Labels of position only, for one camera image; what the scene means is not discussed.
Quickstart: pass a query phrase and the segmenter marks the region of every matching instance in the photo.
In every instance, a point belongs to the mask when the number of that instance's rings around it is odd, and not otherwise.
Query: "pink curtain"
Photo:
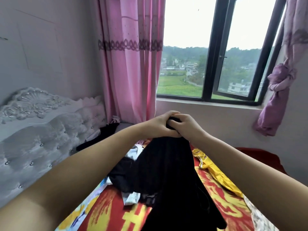
[[[254,129],[265,136],[275,136],[282,122],[290,86],[296,79],[295,65],[308,46],[308,0],[287,0],[283,44],[285,61],[268,76],[269,90],[274,94],[254,124]]]
[[[107,119],[140,123],[155,116],[165,0],[97,0],[98,47]]]

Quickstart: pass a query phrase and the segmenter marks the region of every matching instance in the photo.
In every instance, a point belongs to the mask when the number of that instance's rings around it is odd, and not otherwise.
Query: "window sill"
[[[239,105],[239,104],[224,104],[224,103],[193,101],[193,100],[179,100],[179,99],[159,98],[159,97],[157,97],[156,100],[157,101],[166,101],[166,102],[185,103],[185,104],[210,105],[210,106],[220,106],[220,107],[229,107],[229,108],[240,108],[240,109],[254,109],[254,110],[262,110],[263,109],[263,106],[249,106],[249,105]]]

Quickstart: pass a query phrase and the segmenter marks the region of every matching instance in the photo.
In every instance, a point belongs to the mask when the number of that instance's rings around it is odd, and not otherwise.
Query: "sky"
[[[227,50],[260,49],[276,0],[237,0]],[[164,45],[209,47],[216,0],[166,0]]]

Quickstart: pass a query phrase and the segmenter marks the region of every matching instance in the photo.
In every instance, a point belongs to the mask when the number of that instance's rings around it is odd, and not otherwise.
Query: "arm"
[[[279,230],[308,230],[308,187],[209,135],[189,115],[175,128],[223,171]]]
[[[128,127],[65,159],[0,209],[1,230],[55,230],[138,140],[180,137],[166,128],[176,113]]]

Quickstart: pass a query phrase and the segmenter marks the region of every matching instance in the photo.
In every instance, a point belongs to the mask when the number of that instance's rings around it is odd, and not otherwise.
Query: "yellow clothing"
[[[234,192],[237,196],[243,198],[243,193],[239,188],[234,185],[233,182],[199,149],[192,151],[194,157],[198,157],[200,160],[199,167],[202,169],[208,169],[212,177],[223,187]]]

